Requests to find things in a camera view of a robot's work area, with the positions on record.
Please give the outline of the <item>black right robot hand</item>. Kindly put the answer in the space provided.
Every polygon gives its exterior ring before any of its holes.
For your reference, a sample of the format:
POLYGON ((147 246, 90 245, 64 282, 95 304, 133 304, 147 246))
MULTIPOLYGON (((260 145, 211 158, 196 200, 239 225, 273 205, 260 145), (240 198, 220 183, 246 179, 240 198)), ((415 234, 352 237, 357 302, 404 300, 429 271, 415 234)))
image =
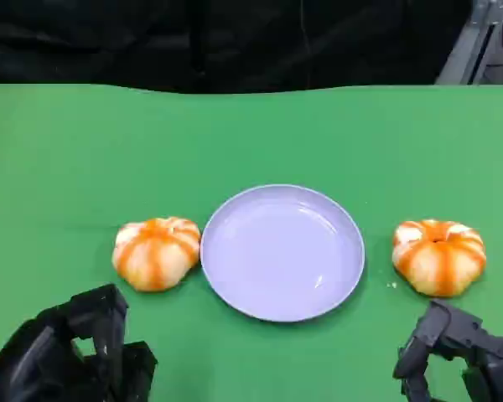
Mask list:
POLYGON ((466 362, 462 379, 471 400, 503 401, 503 337, 487 332, 480 318, 436 298, 429 302, 393 370, 407 400, 436 400, 425 378, 432 354, 466 362))

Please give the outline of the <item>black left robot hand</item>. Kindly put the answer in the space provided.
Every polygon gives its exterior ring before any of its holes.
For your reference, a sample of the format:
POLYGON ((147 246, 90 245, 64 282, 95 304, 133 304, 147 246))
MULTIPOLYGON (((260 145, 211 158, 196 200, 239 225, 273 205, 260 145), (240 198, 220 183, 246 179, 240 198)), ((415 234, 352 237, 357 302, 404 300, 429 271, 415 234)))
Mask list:
POLYGON ((146 401, 158 364, 125 343, 128 304, 113 284, 24 322, 0 351, 0 401, 146 401))

